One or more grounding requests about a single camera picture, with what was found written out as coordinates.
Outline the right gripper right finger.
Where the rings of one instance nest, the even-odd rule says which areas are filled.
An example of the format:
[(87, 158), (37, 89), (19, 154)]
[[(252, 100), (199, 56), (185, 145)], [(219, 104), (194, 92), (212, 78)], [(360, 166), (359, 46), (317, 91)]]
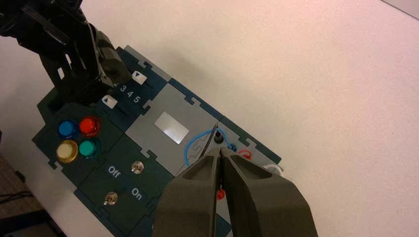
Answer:
[(221, 181), (235, 237), (316, 237), (310, 206), (296, 185), (221, 149)]

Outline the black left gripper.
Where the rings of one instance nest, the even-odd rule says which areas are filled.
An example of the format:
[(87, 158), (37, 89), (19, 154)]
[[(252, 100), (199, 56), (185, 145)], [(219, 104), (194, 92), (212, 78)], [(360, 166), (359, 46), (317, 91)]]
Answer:
[(80, 0), (2, 0), (0, 35), (41, 58), (60, 104), (90, 105), (131, 79), (109, 38), (89, 23)]

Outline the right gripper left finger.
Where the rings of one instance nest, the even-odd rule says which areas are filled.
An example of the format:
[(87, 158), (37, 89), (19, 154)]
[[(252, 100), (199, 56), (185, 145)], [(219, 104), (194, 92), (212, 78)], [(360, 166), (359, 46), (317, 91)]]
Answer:
[(158, 202), (153, 236), (213, 237), (219, 149), (213, 148), (170, 181)]

